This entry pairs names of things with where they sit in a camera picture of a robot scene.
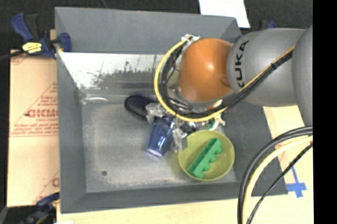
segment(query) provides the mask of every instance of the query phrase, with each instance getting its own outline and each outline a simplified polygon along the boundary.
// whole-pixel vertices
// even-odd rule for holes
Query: green toy block
[[[221,140],[210,139],[201,153],[189,166],[187,172],[194,177],[202,179],[204,177],[204,171],[208,171],[211,168],[210,163],[216,161],[216,155],[221,152]]]

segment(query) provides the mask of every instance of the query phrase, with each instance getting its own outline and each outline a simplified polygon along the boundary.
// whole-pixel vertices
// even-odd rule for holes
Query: yellow cable
[[[187,121],[187,122],[203,122],[203,121],[207,121],[209,119],[214,118],[215,116],[217,116],[218,114],[221,114],[222,112],[225,111],[225,109],[222,109],[220,111],[217,111],[211,115],[202,117],[202,118],[188,118],[185,116],[181,116],[179,114],[177,114],[175,111],[173,111],[172,109],[170,109],[170,107],[168,107],[166,105],[166,103],[163,101],[162,96],[159,93],[159,89],[158,89],[158,78],[159,78],[159,73],[160,70],[163,66],[163,64],[165,63],[165,61],[167,60],[167,58],[171,55],[171,53],[173,53],[176,49],[178,49],[180,46],[182,46],[185,43],[185,40],[178,42],[177,44],[175,44],[164,56],[163,58],[160,60],[155,75],[154,75],[154,92],[157,96],[158,101],[160,102],[160,104],[163,106],[164,109],[166,109],[167,112],[169,112],[172,115],[175,115],[177,118]]]
[[[208,116],[205,116],[205,117],[202,117],[202,118],[188,118],[188,117],[185,117],[185,116],[182,116],[182,115],[179,115],[177,114],[175,111],[173,111],[170,107],[168,107],[166,105],[166,103],[163,101],[160,93],[159,93],[159,89],[158,89],[158,78],[159,78],[159,74],[160,74],[160,70],[163,66],[163,64],[165,63],[165,61],[167,60],[167,58],[176,50],[178,49],[180,46],[182,46],[184,43],[185,43],[186,40],[182,40],[180,42],[178,42],[177,44],[175,44],[164,56],[163,58],[160,60],[157,68],[156,68],[156,72],[155,72],[155,75],[154,75],[154,91],[155,91],[155,94],[157,96],[157,99],[158,101],[160,102],[160,104],[163,106],[164,109],[166,109],[166,111],[168,113],[170,113],[171,115],[174,115],[176,116],[177,118],[181,119],[181,120],[184,120],[184,121],[187,121],[187,122],[203,122],[203,121],[207,121],[207,120],[210,120],[218,115],[220,115],[221,113],[223,113],[227,107],[217,111],[217,112],[214,112]],[[280,59],[281,57],[283,57],[285,54],[287,53],[290,53],[291,51],[293,51],[295,48],[295,45],[292,46],[290,49],[288,49],[285,53],[283,53],[281,56],[279,56],[274,62],[276,62],[278,59]],[[240,93],[242,90],[244,90],[248,85],[250,85],[252,82],[254,82],[258,77],[260,77],[263,72],[268,68],[270,67],[270,65],[268,65],[264,70],[262,70],[258,75],[256,75],[253,79],[251,79],[244,87],[242,87],[238,92]]]
[[[263,172],[263,170],[265,169],[265,167],[274,159],[276,158],[278,155],[280,155],[281,153],[283,153],[284,151],[288,150],[289,148],[292,148],[294,146],[297,145],[302,145],[308,142],[312,142],[313,141],[313,136],[309,136],[309,137],[304,137],[304,138],[298,138],[295,141],[286,143],[285,145],[282,145],[281,147],[275,149],[275,151],[273,151],[271,154],[269,154],[261,163],[260,165],[255,169],[251,179],[249,180],[249,184],[247,185],[247,189],[246,189],[246,193],[243,199],[243,206],[242,206],[242,223],[247,223],[249,215],[247,213],[248,211],[248,200],[252,195],[253,192],[253,188],[258,180],[258,178],[260,177],[261,173]]]

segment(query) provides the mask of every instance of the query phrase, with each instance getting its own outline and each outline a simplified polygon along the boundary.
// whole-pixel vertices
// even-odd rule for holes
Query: black brush
[[[142,94],[134,94],[128,96],[124,101],[125,108],[136,117],[146,120],[147,110],[146,106],[150,103],[156,103],[157,100],[151,96]]]

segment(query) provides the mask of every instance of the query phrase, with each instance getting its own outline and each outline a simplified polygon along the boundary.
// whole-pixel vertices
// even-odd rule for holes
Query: yellow bowl
[[[197,178],[187,172],[189,166],[201,153],[210,139],[220,139],[222,152],[216,155],[216,161],[210,163],[211,168],[204,171],[202,179]],[[183,171],[191,178],[203,181],[213,182],[224,177],[233,167],[235,159],[234,146],[232,142],[222,133],[214,130],[200,130],[187,137],[187,148],[178,152],[178,161]]]

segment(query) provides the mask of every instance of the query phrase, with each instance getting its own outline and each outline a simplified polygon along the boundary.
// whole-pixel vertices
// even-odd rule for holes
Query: gray bin
[[[151,126],[123,105],[134,92],[152,94],[153,67],[181,36],[234,42],[234,18],[57,7],[55,25],[73,43],[72,53],[57,58],[62,213],[237,197],[249,161],[271,140],[261,107],[240,103],[223,115],[218,131],[234,144],[235,163],[220,181],[203,183],[180,170],[175,152],[149,155]],[[272,162],[259,186],[280,172]],[[283,183],[272,191],[283,193]]]

